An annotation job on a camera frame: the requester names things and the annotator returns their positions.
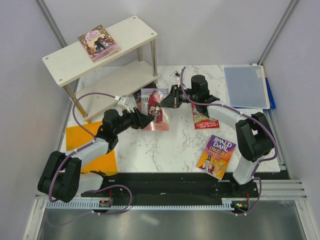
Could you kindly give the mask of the purple castle cover book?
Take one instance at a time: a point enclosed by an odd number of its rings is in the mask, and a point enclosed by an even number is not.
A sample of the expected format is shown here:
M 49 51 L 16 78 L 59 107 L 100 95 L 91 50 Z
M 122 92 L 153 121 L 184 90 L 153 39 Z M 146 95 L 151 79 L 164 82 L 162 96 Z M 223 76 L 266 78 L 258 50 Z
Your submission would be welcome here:
M 169 131 L 169 115 L 160 106 L 160 102 L 169 94 L 167 88 L 142 88 L 141 89 L 141 112 L 153 121 L 149 123 L 144 131 Z

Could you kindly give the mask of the dark Tale of Two Cities book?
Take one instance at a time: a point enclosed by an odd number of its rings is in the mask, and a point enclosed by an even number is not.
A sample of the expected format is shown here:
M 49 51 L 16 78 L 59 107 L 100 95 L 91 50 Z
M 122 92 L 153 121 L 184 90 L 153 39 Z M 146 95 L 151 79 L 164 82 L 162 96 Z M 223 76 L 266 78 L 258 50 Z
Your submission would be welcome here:
M 156 89 L 157 85 L 155 82 L 152 82 L 146 86 L 143 87 L 144 89 Z M 141 89 L 137 90 L 133 93 L 137 108 L 141 110 L 142 100 L 141 100 Z

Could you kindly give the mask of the Taming of the Shrew book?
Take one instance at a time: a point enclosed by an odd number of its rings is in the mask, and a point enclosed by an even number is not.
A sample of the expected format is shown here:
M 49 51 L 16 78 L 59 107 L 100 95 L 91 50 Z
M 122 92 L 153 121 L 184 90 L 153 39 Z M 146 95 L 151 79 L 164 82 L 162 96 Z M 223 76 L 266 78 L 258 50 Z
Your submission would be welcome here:
M 121 51 L 120 45 L 101 24 L 79 36 L 78 41 L 94 63 Z

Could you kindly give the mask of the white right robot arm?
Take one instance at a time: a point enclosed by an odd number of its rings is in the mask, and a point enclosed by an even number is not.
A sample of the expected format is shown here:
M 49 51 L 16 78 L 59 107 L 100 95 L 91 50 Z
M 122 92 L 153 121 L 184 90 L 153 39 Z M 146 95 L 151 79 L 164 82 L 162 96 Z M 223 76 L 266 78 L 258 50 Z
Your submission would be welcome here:
M 194 104 L 197 111 L 216 119 L 234 129 L 241 158 L 234 170 L 229 191 L 235 197 L 247 191 L 247 183 L 254 179 L 261 162 L 277 157 L 278 147 L 266 116 L 257 112 L 250 116 L 232 108 L 210 94 L 208 82 L 203 75 L 191 77 L 191 88 L 184 88 L 183 74 L 177 75 L 180 84 L 171 86 L 168 96 L 159 106 L 177 109 L 183 103 Z

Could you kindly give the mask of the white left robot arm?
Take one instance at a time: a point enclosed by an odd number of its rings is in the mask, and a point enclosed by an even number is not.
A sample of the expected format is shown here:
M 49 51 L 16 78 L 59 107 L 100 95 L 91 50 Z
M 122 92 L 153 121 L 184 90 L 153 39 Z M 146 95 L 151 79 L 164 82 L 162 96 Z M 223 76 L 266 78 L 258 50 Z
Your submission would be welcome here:
M 105 111 L 102 124 L 92 141 L 71 151 L 53 151 L 46 162 L 37 184 L 39 192 L 48 195 L 50 202 L 70 202 L 77 194 L 94 192 L 106 196 L 110 185 L 97 172 L 82 173 L 82 168 L 93 160 L 111 152 L 117 145 L 118 135 L 129 128 L 139 130 L 147 127 L 154 118 L 141 113 L 136 107 Z

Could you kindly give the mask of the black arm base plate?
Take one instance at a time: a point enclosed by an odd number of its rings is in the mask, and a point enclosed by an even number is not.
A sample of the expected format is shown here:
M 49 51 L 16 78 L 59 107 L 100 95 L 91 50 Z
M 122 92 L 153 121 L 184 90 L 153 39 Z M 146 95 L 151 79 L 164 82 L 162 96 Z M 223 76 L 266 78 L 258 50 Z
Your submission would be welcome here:
M 213 205 L 223 198 L 240 200 L 258 197 L 255 182 L 235 186 L 231 174 L 217 180 L 207 173 L 118 173 L 106 176 L 102 192 L 82 197 L 111 197 L 117 204 L 132 199 L 133 205 Z

